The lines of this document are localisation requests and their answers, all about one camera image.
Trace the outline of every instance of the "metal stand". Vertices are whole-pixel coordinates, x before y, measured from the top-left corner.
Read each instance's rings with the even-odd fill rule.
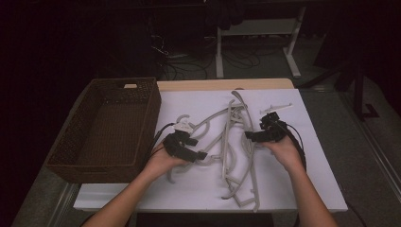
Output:
[[[261,23],[266,24],[266,26],[271,26],[271,30],[269,30],[266,26],[260,26],[261,23],[254,22],[254,27],[249,27],[249,22],[244,22],[243,30],[241,29],[241,25],[236,26],[234,31],[224,31],[222,34],[220,28],[218,28],[218,50],[216,54],[216,76],[218,79],[224,79],[224,70],[223,70],[223,62],[221,56],[221,36],[222,35],[266,35],[266,34],[291,34],[289,39],[289,44],[287,47],[283,48],[284,54],[287,59],[287,63],[289,69],[291,70],[292,76],[296,79],[301,76],[301,73],[298,69],[297,64],[295,63],[294,58],[292,57],[292,50],[294,49],[295,42],[297,41],[298,34],[301,28],[301,24],[304,18],[306,7],[302,7],[299,10],[298,16],[293,23],[293,28],[285,30],[278,25],[288,25],[288,19],[276,19],[276,20],[260,20]]]
[[[301,72],[298,69],[297,64],[295,63],[294,58],[292,57],[292,50],[294,49],[295,42],[297,41],[298,34],[300,32],[302,20],[304,19],[306,7],[300,8],[297,21],[292,30],[291,38],[289,39],[289,44],[287,47],[283,48],[284,54],[286,55],[286,59],[288,62],[289,69],[291,70],[292,76],[296,79],[301,76]]]

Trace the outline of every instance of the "cord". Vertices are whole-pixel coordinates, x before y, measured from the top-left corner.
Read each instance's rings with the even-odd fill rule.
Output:
[[[362,226],[364,226],[364,227],[368,226],[366,224],[365,220],[363,220],[360,213],[354,208],[353,205],[351,205],[351,203],[349,201],[345,200],[345,204],[347,204],[347,206],[357,215],[357,218],[360,220],[360,223],[362,223]]]
[[[144,159],[144,161],[143,161],[143,163],[142,163],[142,168],[145,167],[145,165],[147,164],[148,160],[150,159],[150,157],[151,157],[153,154],[155,154],[157,151],[159,151],[160,149],[162,149],[162,148],[159,148],[159,149],[155,150],[153,153],[151,153],[151,151],[153,150],[153,148],[154,148],[154,146],[156,145],[157,141],[159,140],[160,136],[162,135],[163,131],[164,131],[167,127],[173,126],[173,125],[174,125],[174,123],[166,124],[166,125],[165,125],[164,127],[162,127],[159,131],[157,131],[156,135],[155,135],[154,138],[153,138],[153,142],[152,142],[152,144],[151,144],[150,147],[149,147],[147,156],[145,157],[145,159]]]

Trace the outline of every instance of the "table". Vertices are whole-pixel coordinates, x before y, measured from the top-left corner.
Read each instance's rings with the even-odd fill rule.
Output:
[[[325,159],[316,132],[314,132],[307,115],[303,101],[298,90],[293,89],[293,85],[289,79],[160,81],[158,85],[162,93],[162,117],[159,117],[157,130],[165,125],[171,116],[177,117],[177,113],[180,112],[178,110],[179,106],[182,103],[177,104],[175,100],[183,95],[190,101],[195,97],[197,100],[194,101],[203,105],[203,108],[200,105],[191,106],[189,112],[197,113],[198,115],[203,115],[200,112],[205,109],[206,112],[212,111],[205,108],[203,104],[205,100],[218,99],[219,96],[228,97],[230,91],[227,90],[236,88],[247,89],[239,91],[246,102],[253,96],[260,97],[264,95],[269,95],[269,99],[271,100],[280,99],[274,105],[291,101],[294,106],[293,111],[283,111],[280,113],[280,116],[284,121],[297,128],[303,136],[309,177],[330,211],[347,210],[340,189]],[[257,102],[257,100],[249,102],[249,109]],[[252,118],[257,119],[256,117],[257,113],[253,112]],[[199,119],[197,119],[196,115],[192,115],[192,120],[197,122]],[[257,150],[255,152],[254,164],[260,194],[258,212],[271,213],[295,210],[296,203],[289,177],[275,158],[268,152]],[[218,169],[218,165],[207,168],[194,166],[194,168],[185,174],[174,174],[175,184],[167,182],[164,177],[160,178],[153,183],[138,204],[138,210],[140,212],[251,212],[253,210],[252,205],[238,208],[233,200],[223,201],[220,198],[228,193],[228,189],[224,187],[221,179],[215,174],[219,172]],[[83,184],[74,207],[85,211],[97,210],[121,191],[125,185],[125,183]]]

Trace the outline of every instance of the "brown basket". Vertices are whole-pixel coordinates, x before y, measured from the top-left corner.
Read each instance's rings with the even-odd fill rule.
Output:
[[[151,149],[160,105],[156,79],[92,80],[45,165],[69,183],[130,182]]]

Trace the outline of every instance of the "white table surface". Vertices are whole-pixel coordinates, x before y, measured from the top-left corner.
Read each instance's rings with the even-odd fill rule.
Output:
[[[340,193],[339,186],[324,156],[316,132],[313,129],[305,105],[296,89],[274,90],[242,90],[239,91],[249,107],[254,128],[259,131],[259,119],[263,116],[259,111],[266,110],[270,105],[287,105],[291,108],[279,111],[281,120],[293,126],[301,134],[307,162],[307,173],[314,183],[323,202],[331,212],[345,211],[347,206]],[[231,91],[195,91],[195,92],[161,92],[162,106],[156,131],[170,122],[175,122],[182,114],[189,114],[189,122],[198,124],[207,116],[227,108],[230,100],[238,100]],[[225,114],[214,119],[211,130],[198,142],[193,150],[204,148],[215,138],[224,127]],[[165,130],[163,139],[172,128]],[[239,148],[240,128],[230,131],[230,143]],[[233,175],[239,177],[247,160],[240,149],[235,149],[238,163]],[[219,153],[217,144],[209,154]],[[295,198],[288,174],[276,161],[270,151],[258,147],[255,150],[254,164],[258,184],[260,207],[258,212],[281,212],[296,209]],[[221,178],[221,162],[210,166],[192,166],[185,173],[173,170],[175,183],[167,181],[162,176],[154,182],[137,208],[141,212],[251,212],[254,203],[239,208],[234,199],[222,200],[229,190]],[[78,210],[97,210],[120,192],[126,183],[85,183],[81,186],[74,207]],[[251,176],[247,177],[239,197],[246,200],[251,193]]]

